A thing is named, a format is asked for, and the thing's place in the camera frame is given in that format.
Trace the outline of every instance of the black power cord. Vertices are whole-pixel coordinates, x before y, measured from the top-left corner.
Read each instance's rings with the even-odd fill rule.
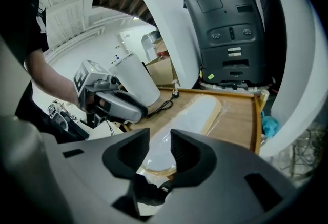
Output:
[[[159,113],[162,110],[167,110],[170,109],[173,106],[173,99],[178,98],[180,95],[179,91],[177,90],[173,90],[172,92],[172,97],[170,98],[170,100],[165,101],[159,108],[157,108],[153,113],[150,113],[149,115],[146,116],[146,118],[151,118],[154,115],[156,115],[157,113]]]

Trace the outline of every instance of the blue cloth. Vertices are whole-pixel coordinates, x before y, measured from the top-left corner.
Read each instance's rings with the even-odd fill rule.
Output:
[[[272,138],[278,131],[279,123],[272,116],[265,116],[262,112],[262,127],[267,138]]]

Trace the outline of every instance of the person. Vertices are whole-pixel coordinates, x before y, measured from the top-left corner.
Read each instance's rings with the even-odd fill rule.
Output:
[[[25,63],[32,80],[44,92],[78,106],[73,81],[58,74],[47,62],[43,53],[49,49],[46,34],[46,10],[39,0],[5,0],[1,35],[17,60]],[[27,86],[16,110],[19,119],[33,123],[40,132],[56,137],[58,143],[84,140],[66,132],[42,111],[32,99],[32,82]]]

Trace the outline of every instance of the white cylinder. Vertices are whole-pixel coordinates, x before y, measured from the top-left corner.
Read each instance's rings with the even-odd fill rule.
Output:
[[[134,53],[115,63],[109,72],[116,75],[125,89],[145,106],[148,107],[159,99],[159,89]]]

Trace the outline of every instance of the green sticker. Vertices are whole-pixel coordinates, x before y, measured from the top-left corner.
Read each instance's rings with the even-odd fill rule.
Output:
[[[209,80],[212,80],[214,78],[214,75],[213,74],[210,74],[209,76],[208,76],[208,79]]]

